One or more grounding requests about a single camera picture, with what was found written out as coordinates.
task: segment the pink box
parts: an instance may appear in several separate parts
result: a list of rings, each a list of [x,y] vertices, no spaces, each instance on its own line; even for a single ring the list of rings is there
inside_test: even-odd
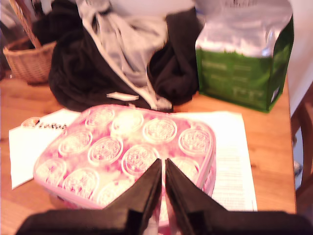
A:
[[[155,161],[170,158],[209,195],[216,141],[205,123],[119,105],[85,110],[36,161],[34,179],[81,208],[103,208]],[[159,225],[168,224],[165,189]]]

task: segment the wooden table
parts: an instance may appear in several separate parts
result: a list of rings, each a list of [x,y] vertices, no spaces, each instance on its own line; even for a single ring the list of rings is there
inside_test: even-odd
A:
[[[8,131],[25,119],[41,117],[62,107],[48,86],[31,87],[5,79],[1,88],[1,234],[13,234],[32,213],[63,207],[41,186],[30,181],[11,190]],[[246,127],[258,210],[295,213],[295,189],[291,147],[288,85],[269,114],[217,99],[195,95],[193,100],[175,107],[176,112],[228,110],[241,113]]]

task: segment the white wall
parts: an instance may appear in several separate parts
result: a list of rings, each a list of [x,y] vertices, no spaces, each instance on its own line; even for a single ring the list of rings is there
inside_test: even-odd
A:
[[[288,68],[291,115],[313,82],[313,0],[290,0],[294,43]]]
[[[30,11],[30,17],[32,20],[35,20],[35,12],[33,10],[32,4],[29,0],[24,0],[25,5]],[[0,0],[0,8],[1,8],[1,22],[7,26],[8,28],[13,27],[16,23],[20,23],[19,19],[15,15],[9,0]]]
[[[110,0],[115,12],[119,15],[166,16],[189,9],[192,0]]]

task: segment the wooden chair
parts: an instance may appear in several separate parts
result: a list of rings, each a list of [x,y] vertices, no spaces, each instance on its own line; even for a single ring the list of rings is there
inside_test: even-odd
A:
[[[310,213],[313,217],[313,105],[312,102],[301,103],[295,117],[292,116],[293,134],[298,126],[301,127],[303,140],[303,172],[302,183],[296,191],[297,212]]]

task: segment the black cloth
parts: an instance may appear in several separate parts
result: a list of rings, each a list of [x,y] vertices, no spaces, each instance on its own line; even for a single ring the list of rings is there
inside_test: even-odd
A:
[[[77,5],[68,0],[55,0],[52,11],[33,23],[32,30],[41,44],[59,40],[65,34],[82,29]]]
[[[127,102],[107,97],[113,92],[138,94],[111,69],[85,29],[70,32],[58,41],[52,55],[49,85],[56,99],[74,111],[100,104],[131,103],[151,108],[141,96]]]
[[[169,40],[147,66],[155,92],[174,105],[192,99],[199,89],[195,43],[202,26],[194,8],[166,17]]]

